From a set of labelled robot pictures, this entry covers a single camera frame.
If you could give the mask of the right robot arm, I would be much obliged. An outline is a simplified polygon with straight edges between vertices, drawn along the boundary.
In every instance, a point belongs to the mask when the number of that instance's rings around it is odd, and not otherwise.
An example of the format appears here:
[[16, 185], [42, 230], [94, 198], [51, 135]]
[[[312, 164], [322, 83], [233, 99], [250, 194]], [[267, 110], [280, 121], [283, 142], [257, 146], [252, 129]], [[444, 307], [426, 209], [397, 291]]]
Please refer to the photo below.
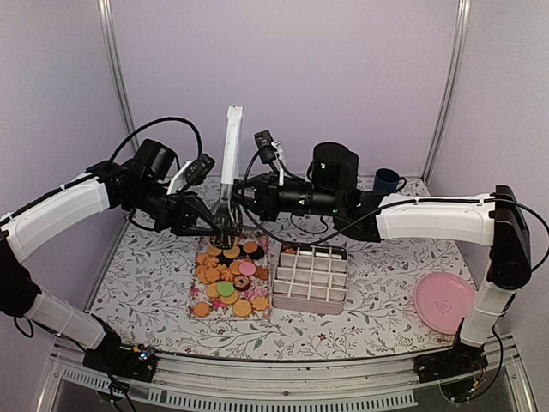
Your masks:
[[329, 216], [336, 233], [365, 242], [448, 239], [489, 247], [486, 278], [459, 323], [456, 345], [443, 357], [449, 373], [461, 374], [475, 363], [476, 348], [485, 344], [516, 291], [531, 279], [526, 208], [506, 185], [462, 198], [361, 191], [358, 165], [359, 157], [347, 147], [322, 142], [313, 149], [308, 180], [275, 173], [244, 176], [232, 197], [262, 221], [275, 221], [281, 212]]

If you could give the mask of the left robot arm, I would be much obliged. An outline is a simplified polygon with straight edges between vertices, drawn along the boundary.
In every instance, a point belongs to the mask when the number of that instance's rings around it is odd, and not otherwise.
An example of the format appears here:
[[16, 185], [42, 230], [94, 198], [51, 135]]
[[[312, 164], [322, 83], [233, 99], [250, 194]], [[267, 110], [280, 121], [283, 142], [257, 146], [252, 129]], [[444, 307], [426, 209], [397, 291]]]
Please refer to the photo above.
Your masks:
[[175, 236], [201, 236], [219, 230], [212, 213], [192, 187], [214, 166], [199, 154], [164, 184], [175, 153], [146, 140], [126, 162], [101, 161], [65, 185], [1, 220], [1, 312], [25, 318], [94, 350], [94, 358], [110, 373], [127, 366], [118, 334], [104, 322], [56, 297], [35, 282], [25, 262], [55, 238], [108, 210], [141, 211], [154, 222], [153, 231]]

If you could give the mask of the metal serving tongs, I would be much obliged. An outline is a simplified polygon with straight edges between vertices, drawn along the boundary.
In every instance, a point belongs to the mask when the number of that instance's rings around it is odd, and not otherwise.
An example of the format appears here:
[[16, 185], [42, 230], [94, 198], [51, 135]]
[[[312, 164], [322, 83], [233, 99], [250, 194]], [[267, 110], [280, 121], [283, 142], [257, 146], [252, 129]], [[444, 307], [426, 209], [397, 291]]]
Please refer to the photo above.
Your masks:
[[232, 196], [236, 193], [241, 126], [244, 119], [242, 106], [227, 109], [226, 139], [220, 176], [220, 195], [214, 208], [214, 218], [220, 231], [211, 237], [210, 243], [221, 250], [232, 249], [242, 232], [242, 214]]

